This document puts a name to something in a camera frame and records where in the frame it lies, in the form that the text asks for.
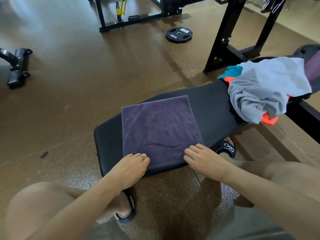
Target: purple towel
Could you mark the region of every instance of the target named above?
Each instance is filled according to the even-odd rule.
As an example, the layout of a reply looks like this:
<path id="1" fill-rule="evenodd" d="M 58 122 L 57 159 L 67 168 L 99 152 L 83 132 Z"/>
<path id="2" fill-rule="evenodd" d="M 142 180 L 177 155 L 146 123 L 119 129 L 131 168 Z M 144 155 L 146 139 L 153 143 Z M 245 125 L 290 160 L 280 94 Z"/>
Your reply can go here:
<path id="1" fill-rule="evenodd" d="M 123 155 L 146 153 L 148 169 L 184 162 L 184 150 L 203 144 L 188 96 L 122 107 Z"/>

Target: towel logo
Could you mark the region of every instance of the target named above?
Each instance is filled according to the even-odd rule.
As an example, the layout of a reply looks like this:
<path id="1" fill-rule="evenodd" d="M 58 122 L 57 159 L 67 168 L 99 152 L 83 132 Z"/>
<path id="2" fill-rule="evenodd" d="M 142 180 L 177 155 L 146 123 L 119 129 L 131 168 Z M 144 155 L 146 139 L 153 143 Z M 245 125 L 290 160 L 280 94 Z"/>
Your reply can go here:
<path id="1" fill-rule="evenodd" d="M 145 146 L 158 146 L 158 147 L 169 148 L 171 150 L 163 150 L 162 151 L 163 155 L 169 155 L 169 154 L 182 152 L 182 148 L 176 148 L 180 145 L 181 144 L 179 144 L 179 145 L 164 145 L 164 144 L 159 144 L 159 143 L 149 143 L 149 144 L 144 145 L 144 147 Z M 161 153 L 158 151 L 158 152 L 150 153 L 149 157 L 156 157 L 156 156 L 160 156 L 160 155 L 161 155 Z"/>

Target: weight plate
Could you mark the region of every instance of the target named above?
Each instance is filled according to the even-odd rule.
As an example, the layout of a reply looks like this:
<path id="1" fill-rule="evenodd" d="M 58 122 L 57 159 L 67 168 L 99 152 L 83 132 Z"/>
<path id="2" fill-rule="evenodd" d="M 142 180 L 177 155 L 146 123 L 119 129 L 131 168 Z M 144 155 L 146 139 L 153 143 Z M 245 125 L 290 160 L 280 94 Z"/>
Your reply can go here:
<path id="1" fill-rule="evenodd" d="M 192 31 L 188 28 L 171 28 L 167 31 L 165 38 L 173 43 L 186 43 L 192 39 Z"/>

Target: teal fabric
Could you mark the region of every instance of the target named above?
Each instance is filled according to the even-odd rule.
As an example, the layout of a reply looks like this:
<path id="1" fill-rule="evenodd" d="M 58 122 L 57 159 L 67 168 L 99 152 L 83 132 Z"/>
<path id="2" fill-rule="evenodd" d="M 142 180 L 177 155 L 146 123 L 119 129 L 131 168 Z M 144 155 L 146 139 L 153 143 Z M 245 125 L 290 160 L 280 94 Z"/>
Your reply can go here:
<path id="1" fill-rule="evenodd" d="M 218 76 L 218 79 L 224 79 L 225 77 L 237 77 L 240 76 L 242 72 L 242 66 L 239 65 L 230 65 L 226 68 L 226 71 L 223 75 Z"/>

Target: slide sandal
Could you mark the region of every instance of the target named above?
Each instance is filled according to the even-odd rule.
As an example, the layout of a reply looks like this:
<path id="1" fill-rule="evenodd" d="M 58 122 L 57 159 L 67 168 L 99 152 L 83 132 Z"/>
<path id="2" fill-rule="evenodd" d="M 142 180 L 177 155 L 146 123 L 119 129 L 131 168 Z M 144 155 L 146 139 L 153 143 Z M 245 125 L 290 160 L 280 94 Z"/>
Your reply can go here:
<path id="1" fill-rule="evenodd" d="M 126 217 L 126 218 L 121 218 L 117 213 L 114 214 L 115 217 L 117 218 L 117 220 L 120 223 L 128 223 L 130 222 L 133 218 L 134 218 L 134 214 L 135 214 L 135 205 L 134 205 L 134 200 L 132 199 L 131 195 L 130 195 L 130 189 L 127 188 L 125 190 L 123 190 L 123 192 L 125 193 L 125 195 L 128 198 L 129 204 L 130 204 L 130 214 Z"/>
<path id="2" fill-rule="evenodd" d="M 224 139 L 219 141 L 216 145 L 214 145 L 211 150 L 213 150 L 215 153 L 219 154 L 222 152 L 226 152 L 229 154 L 231 158 L 235 158 L 236 156 L 236 146 L 231 145 L 230 143 L 226 142 Z"/>

